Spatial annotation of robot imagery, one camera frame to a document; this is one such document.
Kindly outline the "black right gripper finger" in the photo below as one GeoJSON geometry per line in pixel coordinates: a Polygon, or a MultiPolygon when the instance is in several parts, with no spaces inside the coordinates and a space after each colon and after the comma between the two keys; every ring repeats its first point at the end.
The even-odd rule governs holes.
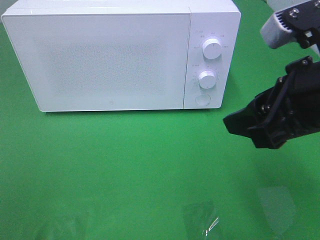
{"type": "Polygon", "coordinates": [[[227,115],[223,123],[230,134],[250,138],[254,144],[279,144],[273,128],[279,109],[279,87],[271,87],[258,95],[241,110],[227,115]]]}
{"type": "Polygon", "coordinates": [[[290,96],[293,80],[293,73],[278,78],[273,87],[256,95],[248,105],[255,122],[247,132],[256,148],[279,149],[287,141],[294,110],[290,96]]]}

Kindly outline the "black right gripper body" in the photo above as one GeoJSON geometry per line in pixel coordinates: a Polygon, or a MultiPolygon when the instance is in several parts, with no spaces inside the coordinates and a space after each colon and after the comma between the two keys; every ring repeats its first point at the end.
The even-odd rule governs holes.
{"type": "Polygon", "coordinates": [[[311,56],[285,67],[279,135],[291,140],[320,131],[320,63],[311,56]]]}

